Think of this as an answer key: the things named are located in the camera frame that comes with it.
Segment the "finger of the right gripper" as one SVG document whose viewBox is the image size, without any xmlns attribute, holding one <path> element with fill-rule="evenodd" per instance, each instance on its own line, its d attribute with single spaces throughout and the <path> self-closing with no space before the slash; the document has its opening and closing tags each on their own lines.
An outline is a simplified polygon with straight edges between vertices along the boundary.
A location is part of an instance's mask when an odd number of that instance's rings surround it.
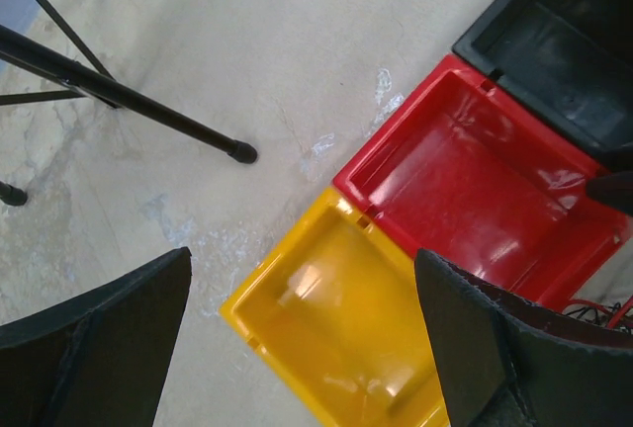
<svg viewBox="0 0 633 427">
<path fill-rule="evenodd" d="M 633 174 L 617 172 L 587 181 L 586 194 L 592 200 L 624 214 L 633 213 Z"/>
</svg>

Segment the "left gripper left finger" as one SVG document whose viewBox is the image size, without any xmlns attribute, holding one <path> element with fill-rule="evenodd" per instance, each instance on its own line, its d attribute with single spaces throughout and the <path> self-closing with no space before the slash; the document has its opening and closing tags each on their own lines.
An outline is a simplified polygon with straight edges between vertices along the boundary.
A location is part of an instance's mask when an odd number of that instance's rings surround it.
<svg viewBox="0 0 633 427">
<path fill-rule="evenodd" d="M 152 425 L 191 279 L 182 247 L 2 325 L 2 425 Z"/>
</svg>

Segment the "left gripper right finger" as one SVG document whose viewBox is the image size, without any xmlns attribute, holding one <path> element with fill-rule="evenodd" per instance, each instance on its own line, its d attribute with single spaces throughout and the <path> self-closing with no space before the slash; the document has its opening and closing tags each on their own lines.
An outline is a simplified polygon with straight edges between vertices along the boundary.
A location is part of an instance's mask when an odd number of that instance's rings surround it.
<svg viewBox="0 0 633 427">
<path fill-rule="evenodd" d="M 421 249 L 419 303 L 453 426 L 629 426 L 632 337 Z"/>
</svg>

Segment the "red plastic bin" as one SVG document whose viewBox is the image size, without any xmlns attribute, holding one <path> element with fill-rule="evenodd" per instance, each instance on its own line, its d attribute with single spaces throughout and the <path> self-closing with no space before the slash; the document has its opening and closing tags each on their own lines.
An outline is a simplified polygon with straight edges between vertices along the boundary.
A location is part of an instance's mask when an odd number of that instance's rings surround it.
<svg viewBox="0 0 633 427">
<path fill-rule="evenodd" d="M 433 251 L 554 310 L 632 235 L 592 201 L 603 167 L 455 55 L 334 177 L 408 255 Z"/>
</svg>

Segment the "black plastic bin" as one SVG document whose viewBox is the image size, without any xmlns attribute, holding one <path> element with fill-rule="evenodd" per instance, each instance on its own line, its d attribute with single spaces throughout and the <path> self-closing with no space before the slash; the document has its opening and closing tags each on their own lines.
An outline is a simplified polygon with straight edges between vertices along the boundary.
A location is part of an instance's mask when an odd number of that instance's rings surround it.
<svg viewBox="0 0 633 427">
<path fill-rule="evenodd" d="M 494 0 L 452 50 L 607 169 L 631 169 L 632 0 Z"/>
</svg>

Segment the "yellow plastic bin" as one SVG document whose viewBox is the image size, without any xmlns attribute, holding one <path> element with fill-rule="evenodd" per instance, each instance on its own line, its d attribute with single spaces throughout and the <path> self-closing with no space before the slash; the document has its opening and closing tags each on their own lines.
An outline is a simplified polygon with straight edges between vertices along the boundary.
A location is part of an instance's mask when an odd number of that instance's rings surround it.
<svg viewBox="0 0 633 427">
<path fill-rule="evenodd" d="M 332 188 L 221 313 L 325 426 L 449 422 L 412 259 Z"/>
</svg>

